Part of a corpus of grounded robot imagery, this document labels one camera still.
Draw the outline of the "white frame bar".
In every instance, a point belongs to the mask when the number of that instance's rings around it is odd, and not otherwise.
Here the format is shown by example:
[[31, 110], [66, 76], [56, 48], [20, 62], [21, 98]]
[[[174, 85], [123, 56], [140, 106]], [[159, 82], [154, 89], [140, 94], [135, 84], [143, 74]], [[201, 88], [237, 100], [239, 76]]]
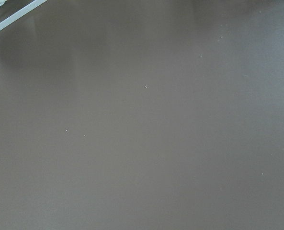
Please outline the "white frame bar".
[[0, 0], [0, 31], [45, 2], [46, 0]]

